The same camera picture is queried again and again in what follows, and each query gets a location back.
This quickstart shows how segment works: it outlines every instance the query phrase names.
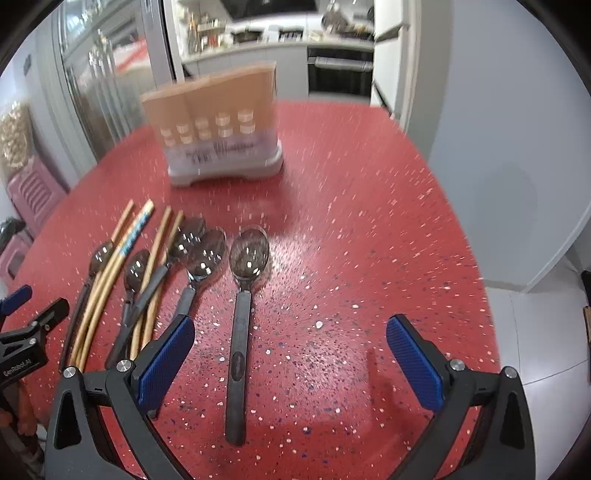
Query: oven door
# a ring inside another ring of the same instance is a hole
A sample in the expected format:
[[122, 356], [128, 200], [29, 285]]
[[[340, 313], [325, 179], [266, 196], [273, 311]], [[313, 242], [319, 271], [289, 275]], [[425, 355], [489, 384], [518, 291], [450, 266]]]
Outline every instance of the oven door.
[[373, 73], [373, 52], [309, 49], [310, 93], [336, 93], [369, 99]]

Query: glass door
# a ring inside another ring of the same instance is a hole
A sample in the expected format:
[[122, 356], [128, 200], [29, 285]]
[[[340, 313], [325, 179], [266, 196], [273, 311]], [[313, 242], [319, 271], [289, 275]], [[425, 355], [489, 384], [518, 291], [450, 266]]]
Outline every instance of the glass door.
[[[66, 83], [97, 160], [145, 122], [139, 97], [156, 87], [144, 28], [146, 15], [154, 28], [151, 11], [149, 0], [66, 0], [59, 7]], [[164, 74], [170, 78], [170, 69]]]

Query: black spoon handle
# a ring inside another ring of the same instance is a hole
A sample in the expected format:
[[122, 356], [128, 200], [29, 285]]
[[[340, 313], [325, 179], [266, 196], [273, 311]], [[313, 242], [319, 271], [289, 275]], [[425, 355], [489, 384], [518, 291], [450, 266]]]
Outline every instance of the black spoon handle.
[[115, 367], [117, 362], [119, 360], [123, 360], [125, 357], [125, 350], [127, 348], [129, 338], [134, 331], [135, 322], [137, 322], [137, 319], [132, 322], [132, 317], [130, 315], [131, 312], [131, 301], [125, 300], [125, 303], [123, 304], [123, 312], [121, 314], [121, 328], [119, 329], [117, 338], [113, 342], [113, 346], [109, 351], [109, 355], [107, 355], [107, 360], [105, 360], [105, 370]]
[[197, 288], [195, 288], [195, 285], [193, 284], [189, 284], [184, 288], [183, 293], [181, 293], [181, 297], [178, 300], [177, 308], [174, 311], [173, 320], [177, 315], [189, 315], [196, 293]]
[[232, 342], [230, 343], [228, 396], [226, 397], [226, 441], [236, 446], [243, 445], [246, 438], [244, 405], [251, 303], [251, 292], [241, 291], [236, 295]]
[[138, 297], [138, 300], [135, 302], [135, 305], [131, 310], [131, 323], [135, 324], [144, 310], [148, 307], [148, 303], [150, 303], [152, 295], [154, 295], [154, 292], [156, 292], [156, 289], [164, 280], [164, 277], [170, 270], [172, 264], [172, 262], [166, 262], [164, 265], [160, 265], [156, 270], [154, 270], [154, 273], [150, 277], [150, 282], [148, 282], [146, 288]]
[[70, 316], [70, 324], [68, 325], [68, 330], [66, 332], [66, 338], [64, 339], [64, 346], [61, 349], [60, 355], [60, 362], [57, 366], [58, 372], [62, 373], [65, 369], [67, 358], [70, 354], [70, 348], [72, 347], [72, 339], [74, 337], [74, 333], [76, 328], [78, 327], [78, 320], [80, 319], [80, 314], [88, 301], [88, 294], [90, 293], [90, 289], [92, 288], [92, 284], [95, 281], [94, 277], [89, 277], [80, 292], [78, 293], [78, 298], [76, 300], [76, 305], [74, 306], [74, 311], [72, 312], [72, 316]]

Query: blue gripper pad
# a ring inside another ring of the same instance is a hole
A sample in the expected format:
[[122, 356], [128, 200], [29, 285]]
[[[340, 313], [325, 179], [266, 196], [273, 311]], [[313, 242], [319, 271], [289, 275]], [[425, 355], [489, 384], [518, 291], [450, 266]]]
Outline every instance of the blue gripper pad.
[[31, 300], [33, 290], [29, 285], [23, 285], [0, 302], [0, 314], [8, 316], [16, 312], [26, 302]]
[[195, 341], [195, 325], [185, 317], [138, 380], [139, 409], [157, 410]]
[[423, 408], [443, 406], [443, 382], [404, 325], [394, 316], [386, 326], [386, 341]]

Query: metal spoon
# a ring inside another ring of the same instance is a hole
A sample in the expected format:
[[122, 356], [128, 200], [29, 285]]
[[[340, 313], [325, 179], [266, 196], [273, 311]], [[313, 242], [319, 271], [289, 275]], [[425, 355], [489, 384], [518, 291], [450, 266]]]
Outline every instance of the metal spoon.
[[230, 249], [230, 270], [239, 286], [234, 307], [228, 393], [226, 397], [226, 441], [242, 445], [246, 438], [244, 415], [248, 332], [251, 322], [252, 284], [269, 260], [269, 239], [259, 226], [243, 231]]
[[174, 311], [177, 315], [189, 315], [195, 294], [201, 282], [212, 275], [222, 263], [226, 253], [226, 234], [222, 229], [208, 230], [201, 238], [187, 266], [189, 284], [183, 290]]
[[129, 314], [134, 303], [135, 293], [142, 287], [142, 280], [144, 279], [149, 257], [150, 252], [148, 250], [140, 250], [131, 257], [125, 266], [123, 284], [125, 286], [126, 297], [123, 303], [123, 311], [121, 312], [121, 328], [119, 328], [117, 338], [105, 361], [105, 369], [114, 367], [119, 360], [123, 360], [125, 357], [125, 350], [129, 340], [128, 329], [133, 331], [133, 327], [130, 328], [128, 326]]
[[152, 298], [152, 295], [154, 295], [158, 285], [162, 283], [168, 271], [176, 262], [189, 257], [189, 254], [194, 250], [194, 247], [199, 243], [199, 239], [204, 233], [205, 220], [202, 217], [188, 218], [183, 222], [183, 226], [178, 229], [174, 243], [168, 250], [167, 262], [164, 265], [160, 265], [152, 273], [150, 282], [146, 285], [146, 288], [135, 303], [131, 312], [130, 323], [135, 324], [138, 321], [140, 315], [148, 307], [150, 298]]
[[82, 284], [82, 288], [78, 293], [78, 298], [76, 299], [74, 311], [70, 316], [70, 324], [68, 325], [68, 330], [66, 332], [64, 346], [61, 349], [60, 362], [58, 364], [58, 370], [60, 373], [62, 373], [64, 368], [66, 367], [67, 358], [70, 353], [70, 348], [72, 347], [74, 331], [78, 326], [80, 314], [84, 310], [84, 306], [88, 301], [88, 295], [90, 293], [90, 289], [92, 288], [92, 284], [95, 282], [97, 273], [102, 271], [109, 262], [112, 253], [113, 242], [111, 240], [107, 240], [105, 243], [99, 245], [99, 247], [95, 250], [95, 252], [92, 254], [92, 257], [90, 258], [90, 265], [88, 267], [88, 278]]

